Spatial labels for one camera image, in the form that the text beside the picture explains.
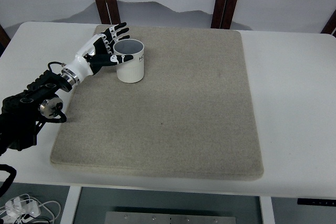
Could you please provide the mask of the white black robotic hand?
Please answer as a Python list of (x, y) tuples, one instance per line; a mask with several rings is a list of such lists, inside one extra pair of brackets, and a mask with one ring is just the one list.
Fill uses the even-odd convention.
[(95, 75), (102, 67), (116, 66), (133, 60), (133, 55), (112, 55), (126, 52), (129, 39), (126, 22), (113, 25), (101, 34), (94, 35), (75, 54), (75, 59), (67, 64), (67, 73), (75, 80), (84, 80)]

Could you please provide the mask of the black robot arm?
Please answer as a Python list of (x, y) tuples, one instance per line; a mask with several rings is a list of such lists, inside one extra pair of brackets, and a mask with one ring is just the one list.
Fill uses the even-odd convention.
[(130, 36), (126, 23), (113, 25), (94, 35), (63, 65), (61, 73), (49, 67), (27, 88), (5, 98), (1, 109), (1, 153), (7, 149), (22, 151), (37, 144), (37, 135), (46, 123), (64, 123), (63, 101), (58, 90), (70, 92), (102, 67), (116, 66), (134, 59), (133, 54), (115, 53), (113, 46)]

